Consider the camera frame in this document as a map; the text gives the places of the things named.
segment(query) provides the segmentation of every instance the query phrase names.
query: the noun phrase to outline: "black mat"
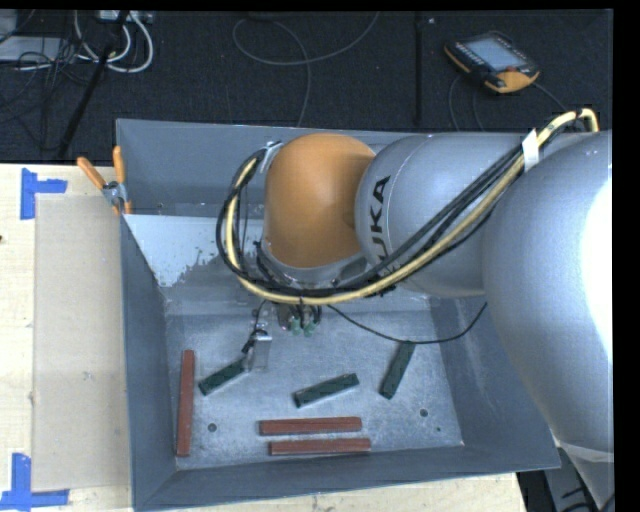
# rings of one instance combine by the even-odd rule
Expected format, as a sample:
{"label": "black mat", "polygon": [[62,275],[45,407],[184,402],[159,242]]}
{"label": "black mat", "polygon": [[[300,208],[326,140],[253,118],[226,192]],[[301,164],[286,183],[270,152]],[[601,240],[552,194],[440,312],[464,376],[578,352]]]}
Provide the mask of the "black mat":
{"label": "black mat", "polygon": [[[25,11],[29,14],[31,10],[22,10],[22,16]],[[86,41],[99,51],[107,25],[96,22],[94,12],[80,11],[79,25]],[[117,118],[362,130],[520,132],[540,126],[563,107],[588,106],[598,113],[603,129],[611,128],[613,11],[416,14],[383,11],[376,18],[375,12],[156,11],[153,23],[147,25],[154,44],[151,66],[137,74],[105,74],[65,160],[85,155],[95,163],[109,163]],[[246,51],[273,61],[304,59],[298,41],[307,57],[316,59],[349,46],[370,29],[350,49],[334,57],[309,66],[275,66],[240,51],[233,40],[240,20],[246,21],[237,27],[238,42]],[[22,32],[69,35],[72,21],[71,11],[38,10]],[[137,55],[132,50],[130,58],[135,55],[141,63],[147,52],[144,38],[135,25],[128,26],[137,48]],[[419,76],[416,28],[421,37]],[[444,41],[489,30],[510,36],[540,65],[542,74],[537,83],[555,99],[536,87],[497,96],[478,90],[467,80],[458,80],[450,91],[459,74],[443,53]],[[94,65],[78,61],[60,68],[34,73],[16,71],[15,63],[0,66],[2,161],[57,160],[61,137]]]}

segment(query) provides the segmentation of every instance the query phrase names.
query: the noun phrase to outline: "wooden table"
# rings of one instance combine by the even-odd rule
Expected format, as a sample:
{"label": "wooden table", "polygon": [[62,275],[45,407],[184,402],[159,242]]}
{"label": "wooden table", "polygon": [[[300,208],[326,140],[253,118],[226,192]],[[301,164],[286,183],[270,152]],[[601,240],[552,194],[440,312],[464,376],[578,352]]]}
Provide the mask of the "wooden table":
{"label": "wooden table", "polygon": [[[101,195],[75,166],[0,164],[0,491],[5,490],[10,482],[11,454],[33,454],[35,268],[36,253],[43,251],[36,248],[38,219],[20,220],[19,216],[23,167],[36,172],[40,180],[67,180],[67,191],[57,198],[59,201],[72,202]],[[115,179],[112,168],[99,168],[99,171],[107,181]],[[104,209],[110,210],[106,201]],[[73,218],[68,219],[67,235],[73,232],[73,221]],[[82,240],[76,243],[81,248]],[[104,421],[108,422],[109,418],[105,417]],[[97,485],[71,488],[69,505],[57,508],[73,511],[131,510],[130,503],[128,485]],[[526,509],[515,475],[505,474],[190,510],[524,512]]]}

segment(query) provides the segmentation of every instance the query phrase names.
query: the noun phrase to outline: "yellow cable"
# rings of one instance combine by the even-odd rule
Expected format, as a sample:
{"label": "yellow cable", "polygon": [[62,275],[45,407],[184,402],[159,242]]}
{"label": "yellow cable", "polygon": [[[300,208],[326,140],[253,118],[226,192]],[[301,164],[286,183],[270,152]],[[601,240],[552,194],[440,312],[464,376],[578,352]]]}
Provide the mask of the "yellow cable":
{"label": "yellow cable", "polygon": [[[553,121],[551,121],[547,126],[545,126],[540,133],[538,133],[536,137],[536,141],[538,147],[541,147],[549,137],[555,133],[558,129],[563,127],[566,123],[576,120],[578,118],[585,118],[589,122],[589,129],[592,132],[597,132],[599,130],[598,122],[595,116],[595,113],[590,109],[584,109],[578,115],[576,112],[567,112],[562,114]],[[252,159],[241,171],[238,180],[235,183],[235,186],[238,186],[242,183],[244,177],[253,169],[257,159]],[[399,269],[394,272],[386,275],[378,282],[360,288],[358,290],[352,292],[339,293],[336,295],[332,295],[330,297],[304,297],[304,290],[300,290],[300,296],[286,295],[281,293],[274,293],[260,286],[255,285],[254,283],[247,281],[243,277],[237,276],[240,283],[251,293],[258,295],[266,300],[272,302],[278,302],[282,304],[306,304],[310,306],[324,306],[327,304],[339,304],[341,302],[347,302],[350,300],[361,299],[372,295],[376,292],[379,292],[398,281],[401,281],[405,277],[411,275],[416,272],[418,269],[432,261],[436,258],[442,251],[446,250],[447,247],[458,237],[460,234],[469,228],[474,222],[476,222],[480,216],[486,212],[489,207],[492,205],[494,201],[496,201],[499,196],[506,190],[506,188],[516,179],[518,174],[520,173],[522,167],[524,165],[524,156],[520,155],[518,159],[509,167],[506,173],[498,180],[498,182],[491,188],[486,195],[482,198],[482,200],[476,205],[476,207],[467,215],[464,219],[460,221],[448,234],[444,235],[438,242],[436,242],[429,250],[427,250],[424,254],[419,257],[409,261]],[[226,216],[226,226],[225,226],[225,245],[227,248],[227,253],[229,256],[229,260],[232,265],[238,269],[240,266],[238,264],[238,259],[235,253],[235,249],[233,247],[233,216],[235,214],[235,208],[237,205],[237,196],[234,197],[229,203],[229,207],[227,209]]]}

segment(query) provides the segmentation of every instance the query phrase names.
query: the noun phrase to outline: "red bar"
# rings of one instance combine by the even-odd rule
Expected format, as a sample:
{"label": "red bar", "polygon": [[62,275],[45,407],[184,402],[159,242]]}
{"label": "red bar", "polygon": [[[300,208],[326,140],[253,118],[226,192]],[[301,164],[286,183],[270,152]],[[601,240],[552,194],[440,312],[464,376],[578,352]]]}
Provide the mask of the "red bar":
{"label": "red bar", "polygon": [[357,416],[336,418],[290,418],[262,420],[258,423],[261,436],[286,436],[293,434],[326,434],[332,432],[358,432],[362,420]]}
{"label": "red bar", "polygon": [[273,441],[269,443],[269,455],[326,455],[369,451],[371,451],[371,441],[366,437]]}
{"label": "red bar", "polygon": [[193,350],[185,350],[182,352],[180,397],[178,398],[178,441],[176,446],[178,457],[188,457],[191,451],[194,376],[195,354]]}

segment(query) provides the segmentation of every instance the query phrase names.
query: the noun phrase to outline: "handheld device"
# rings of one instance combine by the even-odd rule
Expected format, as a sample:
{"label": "handheld device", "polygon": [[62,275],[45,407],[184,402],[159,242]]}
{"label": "handheld device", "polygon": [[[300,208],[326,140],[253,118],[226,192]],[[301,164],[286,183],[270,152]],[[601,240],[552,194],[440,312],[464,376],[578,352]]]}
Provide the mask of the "handheld device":
{"label": "handheld device", "polygon": [[444,52],[471,79],[500,94],[524,89],[540,75],[537,64],[499,32],[447,41]]}

